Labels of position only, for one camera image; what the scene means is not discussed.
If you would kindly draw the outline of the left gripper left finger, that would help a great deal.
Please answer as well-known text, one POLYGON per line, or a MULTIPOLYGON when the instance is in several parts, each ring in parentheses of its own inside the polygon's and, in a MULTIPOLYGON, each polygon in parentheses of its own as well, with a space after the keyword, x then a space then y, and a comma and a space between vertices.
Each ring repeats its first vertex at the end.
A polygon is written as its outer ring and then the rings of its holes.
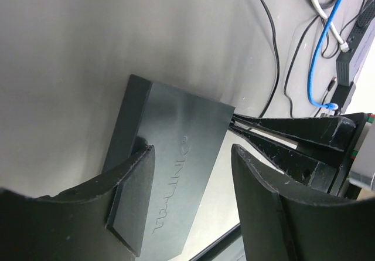
POLYGON ((2 260, 134 260, 141 253, 155 170, 148 145, 56 196, 1 189, 2 260))

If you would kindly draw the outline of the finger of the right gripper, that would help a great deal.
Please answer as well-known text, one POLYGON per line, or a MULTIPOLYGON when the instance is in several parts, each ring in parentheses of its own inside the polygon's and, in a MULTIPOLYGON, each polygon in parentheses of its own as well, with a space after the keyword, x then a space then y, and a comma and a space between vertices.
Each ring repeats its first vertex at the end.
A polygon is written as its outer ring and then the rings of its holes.
POLYGON ((251 128, 267 131, 294 141, 344 151, 356 130, 353 120, 346 117, 321 118, 255 118, 235 114, 235 121, 251 128))
POLYGON ((340 174, 341 151, 308 141, 292 148, 238 126, 230 126, 229 130, 246 140, 273 167, 295 181, 321 192, 341 191, 345 181, 340 174))

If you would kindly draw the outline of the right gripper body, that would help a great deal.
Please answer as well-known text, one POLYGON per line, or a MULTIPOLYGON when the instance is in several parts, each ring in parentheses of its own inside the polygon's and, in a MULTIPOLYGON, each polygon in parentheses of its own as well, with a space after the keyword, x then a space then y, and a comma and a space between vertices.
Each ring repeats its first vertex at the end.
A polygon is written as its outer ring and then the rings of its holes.
POLYGON ((358 198, 362 191, 374 192, 352 185, 349 181, 351 171, 366 175, 374 173, 374 114, 354 113, 341 117, 353 120, 356 130, 347 149, 338 154, 339 168, 329 193, 344 198, 358 198))

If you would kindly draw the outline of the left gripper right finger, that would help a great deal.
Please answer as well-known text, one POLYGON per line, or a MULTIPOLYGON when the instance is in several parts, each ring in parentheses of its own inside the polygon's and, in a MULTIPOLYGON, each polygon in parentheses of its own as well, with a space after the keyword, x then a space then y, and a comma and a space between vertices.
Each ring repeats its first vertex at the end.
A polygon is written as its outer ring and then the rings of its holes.
POLYGON ((231 169, 248 260, 373 260, 374 199, 307 187, 241 145, 231 169))

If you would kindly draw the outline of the black network switch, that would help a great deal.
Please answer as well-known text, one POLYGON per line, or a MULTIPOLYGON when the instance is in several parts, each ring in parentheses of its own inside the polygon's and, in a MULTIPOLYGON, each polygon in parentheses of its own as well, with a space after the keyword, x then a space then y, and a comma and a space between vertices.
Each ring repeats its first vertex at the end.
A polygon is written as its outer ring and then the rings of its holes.
POLYGON ((374 9, 367 9, 357 19, 349 34, 349 51, 336 59, 338 85, 350 86, 361 68, 374 39, 374 9))
POLYGON ((233 113, 228 104, 129 77, 103 171, 154 147, 154 173, 125 185, 117 198, 122 218, 110 222, 136 260, 182 253, 233 113))

